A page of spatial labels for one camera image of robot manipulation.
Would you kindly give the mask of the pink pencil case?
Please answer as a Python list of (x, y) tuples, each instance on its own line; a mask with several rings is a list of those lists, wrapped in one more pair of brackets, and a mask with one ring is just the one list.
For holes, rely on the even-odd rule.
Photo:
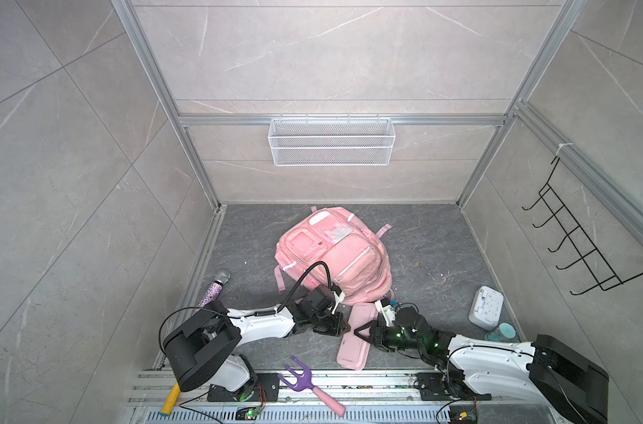
[(337, 363), (345, 369), (363, 370), (367, 363), (370, 344), (354, 334), (354, 330), (377, 318), (378, 311), (373, 303), (356, 304), (352, 307), (349, 325), (350, 331), (343, 335)]

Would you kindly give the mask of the pink school backpack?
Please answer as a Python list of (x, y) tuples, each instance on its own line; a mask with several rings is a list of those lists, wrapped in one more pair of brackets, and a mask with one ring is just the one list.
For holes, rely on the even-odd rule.
[(285, 290), (284, 276), (297, 280), (314, 263), (328, 265), (332, 284), (344, 293), (342, 304), (373, 303), (392, 293), (388, 252), (381, 238), (389, 224), (371, 231), (355, 213), (342, 207), (312, 209), (275, 246), (275, 280)]

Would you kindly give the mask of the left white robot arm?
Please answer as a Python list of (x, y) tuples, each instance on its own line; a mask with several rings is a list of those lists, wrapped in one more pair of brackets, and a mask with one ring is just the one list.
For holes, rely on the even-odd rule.
[(298, 300), (256, 310), (226, 308), (215, 300), (166, 336), (161, 346), (181, 392), (209, 384), (245, 395), (258, 383), (251, 364), (235, 349), (262, 339), (284, 339), (312, 330), (338, 337), (349, 330), (337, 305), (344, 293), (336, 284), (319, 286)]

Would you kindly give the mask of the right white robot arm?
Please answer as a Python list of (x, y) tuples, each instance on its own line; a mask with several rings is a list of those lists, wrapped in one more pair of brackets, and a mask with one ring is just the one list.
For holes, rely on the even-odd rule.
[(349, 325), (354, 369), (365, 366), (375, 347), (434, 367), (455, 399), (521, 399), (546, 404), (573, 423), (608, 421), (609, 375), (555, 337), (478, 340), (437, 330), (414, 305), (392, 307), (381, 300), (355, 305)]

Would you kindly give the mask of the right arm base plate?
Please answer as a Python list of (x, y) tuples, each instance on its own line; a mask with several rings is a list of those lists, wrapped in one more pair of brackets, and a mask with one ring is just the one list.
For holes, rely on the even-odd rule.
[(423, 401), (438, 400), (491, 400), (490, 393), (483, 393), (471, 389), (462, 379), (463, 374), (458, 371), (451, 371), (448, 375), (445, 372), (417, 373), (414, 387), (419, 391)]

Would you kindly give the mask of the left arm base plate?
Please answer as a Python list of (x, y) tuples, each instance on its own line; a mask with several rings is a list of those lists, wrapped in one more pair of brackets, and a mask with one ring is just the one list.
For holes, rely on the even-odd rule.
[(213, 385), (208, 391), (208, 402), (259, 402), (269, 403), (278, 399), (281, 381), (276, 373), (258, 373), (241, 389), (234, 392)]

